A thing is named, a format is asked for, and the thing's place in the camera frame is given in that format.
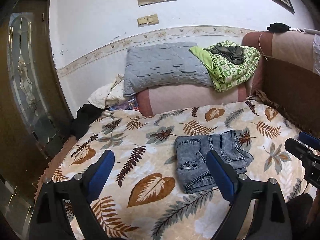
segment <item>wallpaper border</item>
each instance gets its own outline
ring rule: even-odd
[[[119,41],[109,43],[99,49],[93,50],[88,54],[76,59],[67,66],[57,69],[58,77],[68,75],[82,66],[87,65],[99,58],[108,56],[112,53],[127,49],[130,46],[137,46],[141,44],[147,44],[154,41],[165,41],[178,37],[192,37],[192,36],[234,36],[244,37],[249,32],[255,32],[254,30],[228,27],[228,26],[185,26],[175,27],[169,29],[162,29],[134,35]]]

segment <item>light switch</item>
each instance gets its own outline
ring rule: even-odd
[[[159,23],[159,19],[158,19],[158,15],[154,14],[154,15],[149,15],[147,16],[148,18],[148,24],[149,25],[154,25],[154,24],[158,24]]]
[[[147,19],[146,16],[145,16],[145,17],[138,18],[137,21],[138,21],[138,26],[142,26],[142,25],[148,23],[148,19]]]

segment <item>blue jeans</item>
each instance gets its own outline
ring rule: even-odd
[[[247,172],[253,157],[241,149],[236,131],[222,134],[179,136],[174,142],[177,153],[177,174],[186,193],[192,194],[215,187],[216,183],[206,165],[206,156],[215,150],[237,173]]]

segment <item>green patterned cloth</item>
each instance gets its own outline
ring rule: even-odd
[[[238,46],[232,41],[223,41],[220,44],[224,47]],[[219,54],[201,49],[198,46],[191,47],[190,51],[205,65],[218,92],[229,90],[241,83],[246,82],[255,72],[258,66],[260,52],[253,47],[244,48],[244,62],[235,65]]]

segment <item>quilted pillow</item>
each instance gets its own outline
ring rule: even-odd
[[[205,66],[189,51],[193,46],[195,42],[177,42],[128,48],[123,95],[174,83],[213,86]]]

